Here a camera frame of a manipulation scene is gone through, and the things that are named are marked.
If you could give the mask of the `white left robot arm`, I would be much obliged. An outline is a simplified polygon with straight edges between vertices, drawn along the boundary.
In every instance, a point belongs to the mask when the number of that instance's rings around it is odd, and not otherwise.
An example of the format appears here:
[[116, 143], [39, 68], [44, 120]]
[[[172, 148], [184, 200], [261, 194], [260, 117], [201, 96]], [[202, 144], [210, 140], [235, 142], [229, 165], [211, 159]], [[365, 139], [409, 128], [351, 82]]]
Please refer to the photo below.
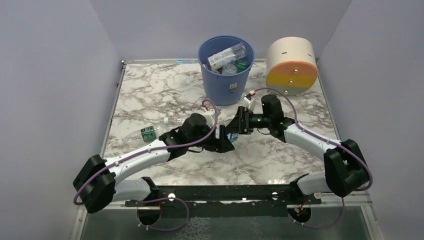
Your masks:
[[77, 191], [73, 202], [93, 214], [115, 201], [146, 199], [151, 188], [146, 180], [127, 181], [131, 175], [185, 155], [190, 147], [226, 153], [235, 149], [225, 126], [208, 126], [206, 118], [193, 113], [181, 126], [163, 133], [147, 145], [118, 157], [91, 156], [72, 182]]

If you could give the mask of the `clear bottle white cap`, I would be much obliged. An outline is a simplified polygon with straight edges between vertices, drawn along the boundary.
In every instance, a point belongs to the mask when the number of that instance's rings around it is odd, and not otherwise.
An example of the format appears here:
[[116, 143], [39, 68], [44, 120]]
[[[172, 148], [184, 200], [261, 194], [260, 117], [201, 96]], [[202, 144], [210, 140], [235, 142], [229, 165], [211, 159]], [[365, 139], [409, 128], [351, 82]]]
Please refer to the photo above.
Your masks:
[[184, 124], [185, 120], [187, 119], [187, 117], [165, 117], [163, 119], [163, 122], [166, 125], [170, 125], [170, 126], [181, 126]]

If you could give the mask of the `upright-lying bottle blue white label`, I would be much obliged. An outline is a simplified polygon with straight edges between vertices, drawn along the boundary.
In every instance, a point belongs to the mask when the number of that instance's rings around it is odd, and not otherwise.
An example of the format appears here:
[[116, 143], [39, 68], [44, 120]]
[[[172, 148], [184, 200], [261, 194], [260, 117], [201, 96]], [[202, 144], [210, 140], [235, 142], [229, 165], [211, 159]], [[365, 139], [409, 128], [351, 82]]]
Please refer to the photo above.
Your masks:
[[239, 44], [226, 48], [221, 52], [215, 53], [208, 57], [207, 65], [210, 67], [210, 70], [215, 71], [246, 56], [246, 46], [240, 42]]

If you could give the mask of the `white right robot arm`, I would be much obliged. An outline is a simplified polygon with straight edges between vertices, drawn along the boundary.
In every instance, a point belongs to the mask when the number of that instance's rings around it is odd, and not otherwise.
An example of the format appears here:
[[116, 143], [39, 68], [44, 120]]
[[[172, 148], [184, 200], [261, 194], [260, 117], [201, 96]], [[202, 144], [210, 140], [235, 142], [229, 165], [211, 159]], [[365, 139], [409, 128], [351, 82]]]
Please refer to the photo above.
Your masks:
[[254, 129], [268, 129], [270, 135], [283, 143], [309, 152], [324, 163], [324, 171], [306, 174], [290, 183], [297, 195], [333, 193], [341, 198], [371, 182], [358, 144], [348, 139], [338, 141], [309, 131], [286, 117], [276, 95], [261, 98], [262, 113], [239, 106], [234, 118], [225, 126], [226, 133], [249, 135]]

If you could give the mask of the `clear bottle dark green label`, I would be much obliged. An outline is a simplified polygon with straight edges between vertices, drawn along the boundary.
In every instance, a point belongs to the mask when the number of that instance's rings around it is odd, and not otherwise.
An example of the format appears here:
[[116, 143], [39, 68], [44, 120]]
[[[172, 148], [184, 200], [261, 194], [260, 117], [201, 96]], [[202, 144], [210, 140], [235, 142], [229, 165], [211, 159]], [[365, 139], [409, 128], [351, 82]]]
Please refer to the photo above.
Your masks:
[[142, 147], [158, 139], [167, 131], [164, 125], [150, 125], [129, 133], [120, 140], [120, 144], [130, 147]]

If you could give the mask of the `clear bottle white green label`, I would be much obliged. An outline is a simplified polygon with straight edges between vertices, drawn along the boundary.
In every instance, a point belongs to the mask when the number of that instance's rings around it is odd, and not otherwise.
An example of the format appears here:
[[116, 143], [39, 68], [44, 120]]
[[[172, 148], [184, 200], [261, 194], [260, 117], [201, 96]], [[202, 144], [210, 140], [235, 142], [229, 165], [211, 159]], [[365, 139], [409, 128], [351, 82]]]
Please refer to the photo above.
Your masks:
[[221, 74], [225, 76], [235, 75], [238, 73], [238, 68], [234, 63], [227, 63], [222, 67]]

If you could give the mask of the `green floral label bottle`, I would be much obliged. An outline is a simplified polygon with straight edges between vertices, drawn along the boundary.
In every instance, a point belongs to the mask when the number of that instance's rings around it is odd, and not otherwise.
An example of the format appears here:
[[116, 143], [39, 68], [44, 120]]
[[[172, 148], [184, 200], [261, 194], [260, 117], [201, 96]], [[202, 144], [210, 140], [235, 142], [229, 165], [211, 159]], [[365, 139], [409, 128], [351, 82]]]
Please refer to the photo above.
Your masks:
[[250, 66], [251, 62], [246, 58], [240, 58], [235, 62], [235, 66], [237, 68], [237, 72], [241, 73], [246, 70]]

